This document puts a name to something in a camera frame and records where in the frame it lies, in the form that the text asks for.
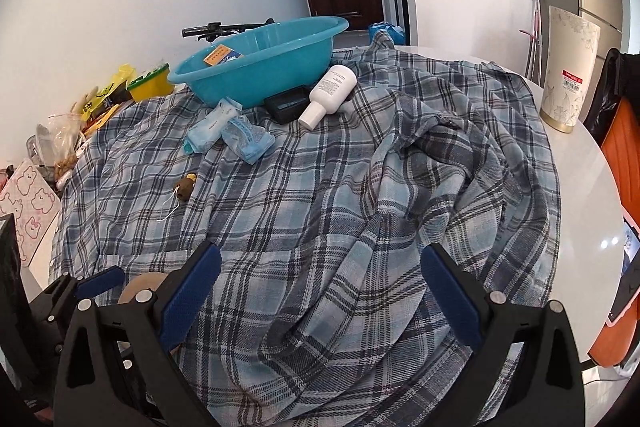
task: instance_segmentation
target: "metal screw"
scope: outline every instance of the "metal screw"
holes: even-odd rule
[[[560,301],[549,301],[549,309],[554,313],[562,313],[564,306],[562,306],[562,302]]]
[[[78,309],[81,312],[87,311],[91,307],[91,299],[82,299],[78,302]]]
[[[149,302],[152,297],[151,290],[140,290],[136,293],[136,301],[138,302]]]
[[[502,292],[491,292],[489,293],[489,298],[494,304],[504,304],[505,302],[507,302],[507,297],[505,297],[504,293]]]

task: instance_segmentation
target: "barcode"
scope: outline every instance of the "barcode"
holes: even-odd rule
[[[570,90],[571,92],[578,92],[578,90],[580,89],[580,85],[579,84],[574,84],[572,81],[567,80],[566,78],[562,79],[562,87],[565,87],[566,89]]]

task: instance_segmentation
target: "yellow container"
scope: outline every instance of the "yellow container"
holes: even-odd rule
[[[142,102],[153,96],[166,96],[174,92],[174,86],[166,81],[169,74],[169,64],[149,73],[147,76],[139,76],[127,84],[127,91],[131,93],[133,100]]]

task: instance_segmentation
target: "blue plastic basin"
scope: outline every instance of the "blue plastic basin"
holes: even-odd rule
[[[226,96],[255,107],[268,96],[317,82],[329,67],[334,36],[348,26],[341,17],[307,17],[248,30],[187,58],[168,80],[187,84],[209,107]],[[208,66],[204,57],[219,44],[244,56]]]

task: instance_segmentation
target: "white bottle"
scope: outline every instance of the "white bottle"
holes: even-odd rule
[[[309,94],[311,103],[298,119],[300,125],[313,131],[324,115],[338,110],[357,83],[355,74],[346,66],[330,68]]]

